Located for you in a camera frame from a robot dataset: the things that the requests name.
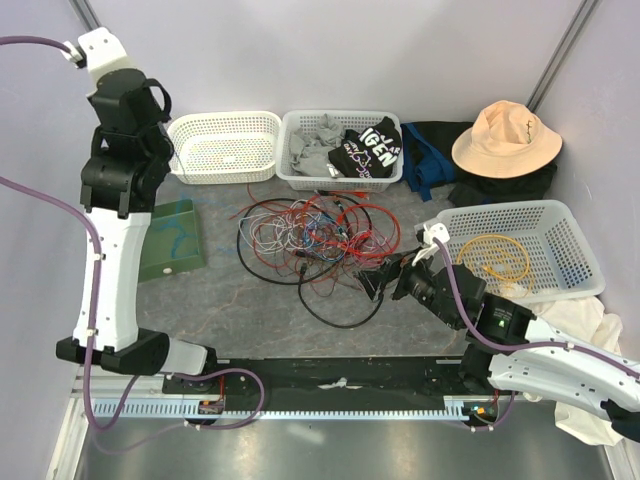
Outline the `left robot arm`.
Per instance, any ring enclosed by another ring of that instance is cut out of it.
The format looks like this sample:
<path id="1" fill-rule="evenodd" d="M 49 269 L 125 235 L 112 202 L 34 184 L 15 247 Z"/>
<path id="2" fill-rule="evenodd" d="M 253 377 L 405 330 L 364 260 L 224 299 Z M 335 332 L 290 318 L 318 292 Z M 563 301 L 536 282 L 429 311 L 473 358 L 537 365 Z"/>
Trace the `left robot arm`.
<path id="1" fill-rule="evenodd" d="M 198 393 L 219 382 L 206 347 L 139 327 L 137 286 L 142 247 L 156 193 L 174 154 L 164 125 L 171 98 L 133 67 L 100 76 L 88 100 L 99 119 L 81 171 L 81 219 L 87 260 L 80 314 L 71 336 L 57 342 L 58 359 L 123 375 L 185 374 Z"/>

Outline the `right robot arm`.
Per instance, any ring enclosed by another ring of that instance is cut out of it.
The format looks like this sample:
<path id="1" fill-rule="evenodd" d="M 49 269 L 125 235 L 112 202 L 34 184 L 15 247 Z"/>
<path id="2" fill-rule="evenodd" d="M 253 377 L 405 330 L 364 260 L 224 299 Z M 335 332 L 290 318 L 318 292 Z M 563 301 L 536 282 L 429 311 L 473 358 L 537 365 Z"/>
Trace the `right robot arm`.
<path id="1" fill-rule="evenodd" d="M 639 439 L 639 365 L 582 341 L 542 316 L 488 292 L 466 266 L 445 263 L 433 271 L 415 252 L 393 255 L 356 279 L 379 299 L 415 299 L 445 325 L 466 330 L 469 343 L 458 381 L 467 392 L 492 388 L 538 395 L 568 404 L 611 424 L 621 436 Z"/>

